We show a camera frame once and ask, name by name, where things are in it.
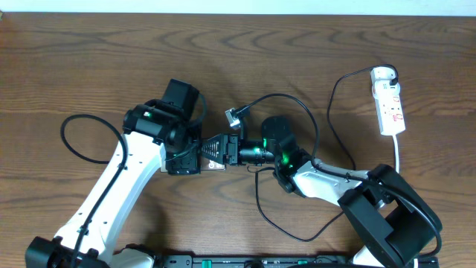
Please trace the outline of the silver smartphone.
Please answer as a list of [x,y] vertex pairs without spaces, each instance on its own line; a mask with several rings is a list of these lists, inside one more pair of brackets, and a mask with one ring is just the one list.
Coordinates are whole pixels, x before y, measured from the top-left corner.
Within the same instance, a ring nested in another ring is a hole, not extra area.
[[[164,166],[165,166],[165,163],[160,168],[161,173],[167,173],[164,169]],[[202,171],[219,171],[219,170],[226,169],[225,165],[206,159],[205,157],[202,156],[202,153],[200,153],[200,168],[201,168],[201,172]]]

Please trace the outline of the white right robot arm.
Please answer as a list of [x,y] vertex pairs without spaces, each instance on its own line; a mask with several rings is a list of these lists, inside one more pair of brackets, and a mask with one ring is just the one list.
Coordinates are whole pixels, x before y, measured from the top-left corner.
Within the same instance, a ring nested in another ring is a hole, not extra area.
[[252,141],[244,133],[218,134],[203,142],[201,153],[221,165],[272,170],[285,192],[340,207],[364,242],[353,266],[418,267],[442,249],[439,217],[391,166],[366,171],[326,165],[298,147],[284,117],[265,119],[261,135]]

